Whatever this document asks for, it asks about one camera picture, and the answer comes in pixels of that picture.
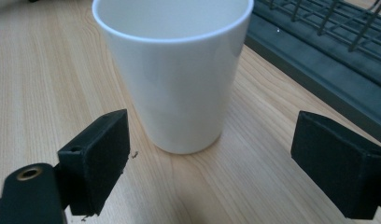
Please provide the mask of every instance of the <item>wire rack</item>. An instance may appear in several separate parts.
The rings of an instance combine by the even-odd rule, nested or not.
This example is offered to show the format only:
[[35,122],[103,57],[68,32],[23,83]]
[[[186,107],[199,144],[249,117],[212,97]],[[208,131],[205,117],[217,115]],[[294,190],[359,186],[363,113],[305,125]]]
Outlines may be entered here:
[[[361,8],[341,0],[257,0],[260,14],[381,87],[381,1]],[[277,15],[285,20],[277,20]]]

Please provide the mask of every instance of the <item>plastic cup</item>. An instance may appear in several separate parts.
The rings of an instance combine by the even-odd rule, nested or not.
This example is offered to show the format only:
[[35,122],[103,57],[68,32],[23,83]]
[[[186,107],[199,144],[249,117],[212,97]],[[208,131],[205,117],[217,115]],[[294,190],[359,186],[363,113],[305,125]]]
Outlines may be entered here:
[[219,137],[253,0],[94,0],[148,138],[189,154]]

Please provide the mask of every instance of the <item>wooden table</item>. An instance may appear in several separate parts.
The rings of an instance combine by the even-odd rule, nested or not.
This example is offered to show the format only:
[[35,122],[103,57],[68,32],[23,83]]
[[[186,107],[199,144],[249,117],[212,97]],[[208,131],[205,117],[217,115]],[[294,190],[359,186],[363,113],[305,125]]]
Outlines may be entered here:
[[[244,47],[218,142],[192,155],[166,153],[147,139],[91,5],[0,0],[0,195],[11,172],[55,165],[77,133],[127,108],[139,154],[87,223],[353,223],[289,151],[300,110],[367,134]],[[381,211],[359,223],[381,223]]]

